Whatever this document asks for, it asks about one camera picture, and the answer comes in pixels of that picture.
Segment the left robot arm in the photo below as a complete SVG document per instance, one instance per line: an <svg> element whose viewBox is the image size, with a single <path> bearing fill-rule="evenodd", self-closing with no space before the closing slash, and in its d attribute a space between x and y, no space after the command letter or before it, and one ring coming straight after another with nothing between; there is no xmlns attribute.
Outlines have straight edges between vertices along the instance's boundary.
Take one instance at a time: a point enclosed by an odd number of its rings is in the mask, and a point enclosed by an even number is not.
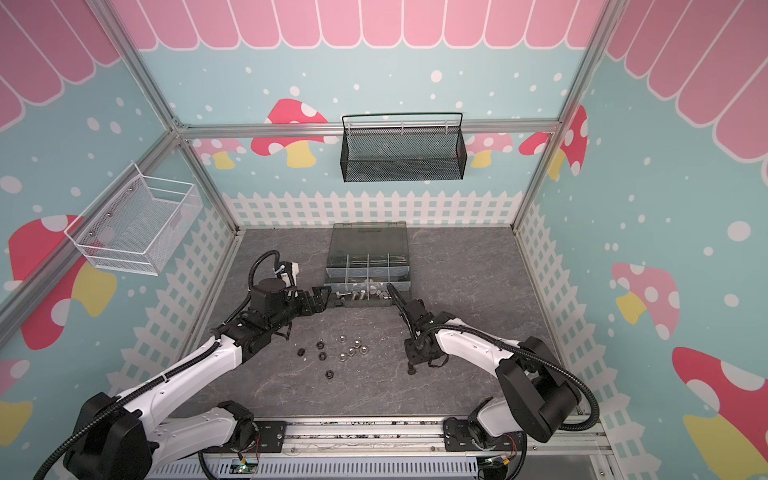
<svg viewBox="0 0 768 480"><path fill-rule="evenodd" d="M248 293L212 328L196 351L134 388L99 393L81 407L72 434L43 461L78 479L143 479L155 469L210 447L247 450L258 440L253 414L234 401L185 419L172 413L214 380L253 358L274 336L289 338L298 317L325 311L328 286L301 290L299 268L276 250L262 254L247 276Z"/></svg>

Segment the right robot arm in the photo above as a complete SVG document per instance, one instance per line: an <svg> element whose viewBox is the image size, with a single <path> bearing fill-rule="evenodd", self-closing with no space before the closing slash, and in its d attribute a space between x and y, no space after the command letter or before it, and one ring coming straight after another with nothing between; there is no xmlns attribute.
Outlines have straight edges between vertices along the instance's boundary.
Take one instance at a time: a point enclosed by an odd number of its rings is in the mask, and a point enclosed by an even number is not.
<svg viewBox="0 0 768 480"><path fill-rule="evenodd" d="M408 373L425 364L441 368L453 357L461 358L491 374L503 396L488 397L461 423L448 420L446 433L457 442L470 441L490 450L520 434L546 443L559 430L581 432L599 420L598 400L578 376L566 370L539 338L503 339L442 312L434 315L421 300L406 302L389 283L387 292L407 326L404 341ZM466 431L458 433L462 424Z"/></svg>

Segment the green plastic organizer box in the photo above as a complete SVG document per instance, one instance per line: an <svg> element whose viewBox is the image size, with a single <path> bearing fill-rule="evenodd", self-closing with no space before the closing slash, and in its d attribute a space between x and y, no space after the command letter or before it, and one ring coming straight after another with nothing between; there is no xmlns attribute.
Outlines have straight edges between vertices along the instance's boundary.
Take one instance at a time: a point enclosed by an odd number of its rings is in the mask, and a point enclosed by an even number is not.
<svg viewBox="0 0 768 480"><path fill-rule="evenodd" d="M333 226L325 285L333 307L387 307L393 285L404 301L412 298L409 235L404 222L337 223ZM366 300L354 300L366 290Z"/></svg>

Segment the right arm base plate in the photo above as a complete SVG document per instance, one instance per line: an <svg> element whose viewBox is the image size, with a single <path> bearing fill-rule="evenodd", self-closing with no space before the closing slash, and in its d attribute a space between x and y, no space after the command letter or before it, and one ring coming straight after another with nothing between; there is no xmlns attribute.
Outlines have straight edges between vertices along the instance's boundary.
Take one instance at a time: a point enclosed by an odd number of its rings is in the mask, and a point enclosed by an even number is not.
<svg viewBox="0 0 768 480"><path fill-rule="evenodd" d="M442 423L442 433L447 452L512 452L524 443L522 431L493 437L478 422L466 418L448 417Z"/></svg>

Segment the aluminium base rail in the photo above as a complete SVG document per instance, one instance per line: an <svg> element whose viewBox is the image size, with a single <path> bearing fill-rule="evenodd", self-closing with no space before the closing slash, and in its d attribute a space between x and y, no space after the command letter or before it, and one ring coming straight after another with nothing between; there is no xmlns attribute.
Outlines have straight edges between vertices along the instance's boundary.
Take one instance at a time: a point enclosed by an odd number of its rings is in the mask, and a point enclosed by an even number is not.
<svg viewBox="0 0 768 480"><path fill-rule="evenodd" d="M448 417L295 417L281 453L210 448L150 473L152 479L619 479L601 426L524 440L512 452L447 452Z"/></svg>

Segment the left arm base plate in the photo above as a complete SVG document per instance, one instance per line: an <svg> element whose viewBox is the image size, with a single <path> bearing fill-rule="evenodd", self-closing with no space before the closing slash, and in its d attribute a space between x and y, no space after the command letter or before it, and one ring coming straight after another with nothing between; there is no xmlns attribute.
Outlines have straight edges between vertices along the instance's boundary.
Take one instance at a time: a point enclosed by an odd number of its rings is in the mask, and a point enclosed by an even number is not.
<svg viewBox="0 0 768 480"><path fill-rule="evenodd" d="M244 429L245 443L237 450L249 454L281 453L287 426L285 421L251 421Z"/></svg>

